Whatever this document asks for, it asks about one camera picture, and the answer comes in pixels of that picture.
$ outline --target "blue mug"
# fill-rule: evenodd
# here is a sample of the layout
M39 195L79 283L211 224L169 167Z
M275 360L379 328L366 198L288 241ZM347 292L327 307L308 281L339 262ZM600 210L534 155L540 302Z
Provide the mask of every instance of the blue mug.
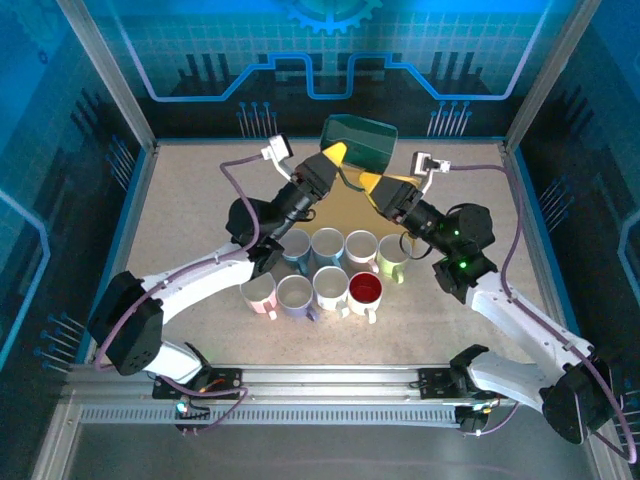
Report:
M307 317L315 322L318 312L311 306L313 301L313 287L311 282L302 275L289 275L278 283L276 296L280 308L290 317Z
M279 240L284 248L282 258L291 268L305 277L309 276L309 258L311 257L311 238L299 228L292 228Z
M338 267L344 253L344 236L335 228L321 228L311 237L313 258L322 267Z

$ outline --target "white mug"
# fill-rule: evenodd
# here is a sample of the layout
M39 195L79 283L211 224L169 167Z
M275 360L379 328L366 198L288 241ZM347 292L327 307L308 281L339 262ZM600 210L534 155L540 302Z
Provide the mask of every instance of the white mug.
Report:
M349 315L349 277L344 270L338 267L322 267L313 277L313 290L320 308L337 311L340 318Z
M276 281L270 273L265 273L250 282L240 285L240 293L249 308L256 313L266 313L271 320L278 318L275 311Z
M349 281L347 304L353 313L367 317L376 323L376 310L382 299L382 282L370 272L356 273Z
M321 228L311 237L311 249L318 267L340 267L344 237L335 228Z
M304 230L292 228L280 239L284 248L282 258L301 275L309 276L309 259L311 258L311 237Z
M376 260L380 267L380 273L392 278L396 283L404 282L404 270L411 255L411 243L397 233L387 235L380 240L380 248Z
M373 233L366 230L351 232L345 240L345 252L349 265L354 270L371 270L373 273L380 271L376 263L378 239Z
M276 297L282 310L290 317L307 317L315 322L318 312L311 306L313 287L307 277L289 275L278 283Z

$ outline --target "gear logo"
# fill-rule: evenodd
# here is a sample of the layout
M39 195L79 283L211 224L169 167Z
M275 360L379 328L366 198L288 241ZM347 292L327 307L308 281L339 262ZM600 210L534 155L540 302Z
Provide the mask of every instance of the gear logo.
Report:
M324 30L347 33L349 27L359 28L363 19L371 20L372 10L382 6L382 0L286 0L289 19L298 20L301 28L311 27L313 33Z

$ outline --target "green container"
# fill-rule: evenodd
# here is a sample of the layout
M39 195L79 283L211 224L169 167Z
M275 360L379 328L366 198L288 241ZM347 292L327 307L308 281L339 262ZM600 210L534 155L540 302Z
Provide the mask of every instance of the green container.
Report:
M392 125L355 115L331 115L324 122L320 148L344 142L344 164L382 174L391 161L397 139L398 129Z

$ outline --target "pink mug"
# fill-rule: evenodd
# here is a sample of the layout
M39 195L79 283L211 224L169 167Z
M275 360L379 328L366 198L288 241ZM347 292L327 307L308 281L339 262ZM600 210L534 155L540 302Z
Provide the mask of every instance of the pink mug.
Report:
M251 310L256 313L266 313L271 320L278 318L275 307L276 281L270 273L254 278L250 282L240 285L240 293Z

